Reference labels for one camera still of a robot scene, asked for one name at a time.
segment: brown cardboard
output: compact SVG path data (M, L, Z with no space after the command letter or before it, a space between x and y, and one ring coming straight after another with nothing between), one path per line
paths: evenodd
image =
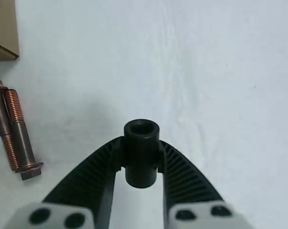
M0 0L0 61L19 57L14 0Z

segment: bolt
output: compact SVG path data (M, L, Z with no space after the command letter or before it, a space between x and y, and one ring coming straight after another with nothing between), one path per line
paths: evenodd
M7 87L4 87L0 81L0 136L4 145L10 168L12 171L15 171L19 168L19 165L12 144L11 124L3 96L6 90Z
M21 110L18 94L13 89L5 92L6 104L10 114L13 138L17 149L17 161L19 168L17 173L21 173L22 180L27 180L41 174L43 162L36 163L29 140L27 127Z

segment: white backdrop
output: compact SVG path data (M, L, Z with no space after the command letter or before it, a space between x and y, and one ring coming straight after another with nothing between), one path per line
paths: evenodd
M45 166L22 182L0 140L0 228L136 118L157 122L256 228L288 228L288 0L16 6L21 57L0 79ZM161 175L138 190L120 172L110 228L162 227Z

